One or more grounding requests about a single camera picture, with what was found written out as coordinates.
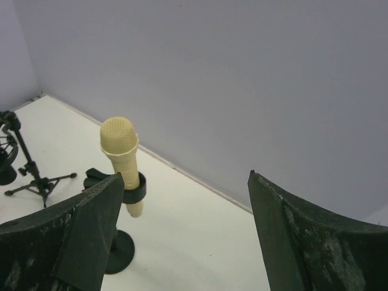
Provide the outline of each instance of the gold microphone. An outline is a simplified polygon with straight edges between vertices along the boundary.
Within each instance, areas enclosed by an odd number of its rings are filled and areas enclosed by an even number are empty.
[[[139,146],[138,134],[132,123],[124,117],[109,118],[100,129],[101,150],[112,162],[116,173],[120,172],[125,189],[133,190],[139,187],[139,172],[136,163],[136,151]],[[143,210],[143,201],[136,204],[126,204],[132,217],[139,217]]]

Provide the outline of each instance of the black tripod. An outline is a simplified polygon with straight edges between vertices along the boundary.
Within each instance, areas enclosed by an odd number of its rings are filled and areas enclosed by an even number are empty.
[[[39,196],[42,196],[44,208],[46,208],[47,197],[49,197],[49,194],[52,193],[52,191],[58,185],[60,180],[67,179],[67,178],[75,178],[77,177],[77,173],[71,173],[66,176],[61,176],[61,177],[51,178],[51,179],[41,178],[39,175],[38,166],[31,159],[31,156],[27,150],[23,137],[20,134],[21,123],[18,117],[16,116],[16,114],[14,112],[2,112],[0,120],[2,123],[5,124],[5,129],[3,129],[4,132],[11,130],[15,133],[16,139],[18,140],[22,148],[22,151],[25,155],[25,158],[27,159],[26,165],[19,169],[19,173],[22,176],[26,176],[28,173],[30,173],[34,177],[34,180],[30,184],[19,187],[14,190],[6,191],[4,194],[6,196],[12,196],[14,193],[19,192],[21,190],[28,190],[35,194],[38,194]]]

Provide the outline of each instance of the white table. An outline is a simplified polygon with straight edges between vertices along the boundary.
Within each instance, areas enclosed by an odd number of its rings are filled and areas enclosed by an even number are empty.
[[[87,169],[113,172],[99,148],[99,124],[49,96],[16,114],[42,176],[78,173],[58,184],[48,206],[80,193]],[[123,205],[118,219],[135,241],[135,257],[125,271],[105,276],[102,290],[270,290],[251,214],[142,150],[137,158],[147,178],[143,215],[132,218]],[[13,166],[25,163],[20,151]],[[0,191],[31,180],[19,175]],[[41,209],[29,191],[0,195],[0,223]]]

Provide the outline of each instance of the tripod knob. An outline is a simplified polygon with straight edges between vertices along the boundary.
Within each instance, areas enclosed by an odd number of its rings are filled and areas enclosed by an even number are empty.
[[[27,170],[25,168],[19,168],[18,171],[22,176],[27,176]]]

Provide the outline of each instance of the stand base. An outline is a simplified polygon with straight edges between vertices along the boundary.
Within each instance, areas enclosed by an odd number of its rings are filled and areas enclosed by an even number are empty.
[[[117,231],[114,244],[110,249],[105,274],[112,275],[123,271],[132,262],[135,255],[135,243],[128,233]]]
[[[52,193],[52,191],[58,185],[60,180],[67,179],[67,178],[73,179],[75,177],[77,177],[77,173],[71,173],[70,175],[61,176],[61,177],[57,177],[57,178],[51,178],[51,179],[42,178],[39,181],[33,180],[28,185],[19,187],[19,188],[14,189],[14,190],[8,190],[8,191],[4,192],[4,195],[5,196],[12,196],[13,194],[20,192],[22,190],[28,190],[32,193],[35,193],[35,194],[38,194],[39,196],[41,196],[43,198],[44,208],[46,208],[47,197],[49,197],[49,194]]]

